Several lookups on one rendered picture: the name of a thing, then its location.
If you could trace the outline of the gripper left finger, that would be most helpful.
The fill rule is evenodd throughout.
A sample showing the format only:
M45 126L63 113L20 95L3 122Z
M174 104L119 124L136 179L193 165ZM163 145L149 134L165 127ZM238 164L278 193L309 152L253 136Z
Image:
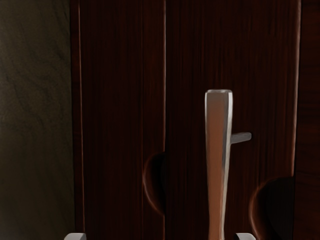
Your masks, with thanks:
M85 233L72 232L67 234L63 240L87 240Z

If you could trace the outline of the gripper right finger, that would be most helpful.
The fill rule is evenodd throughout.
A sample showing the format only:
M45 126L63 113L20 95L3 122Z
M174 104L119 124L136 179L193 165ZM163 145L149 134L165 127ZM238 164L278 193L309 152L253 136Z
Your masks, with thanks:
M234 235L234 240L256 240L256 238L251 233L236 233Z

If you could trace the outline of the dark wood drawer cabinet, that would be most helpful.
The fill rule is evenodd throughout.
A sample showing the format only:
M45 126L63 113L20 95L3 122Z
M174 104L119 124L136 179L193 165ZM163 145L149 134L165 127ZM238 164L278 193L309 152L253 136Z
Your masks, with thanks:
M320 0L70 0L87 240L320 240Z

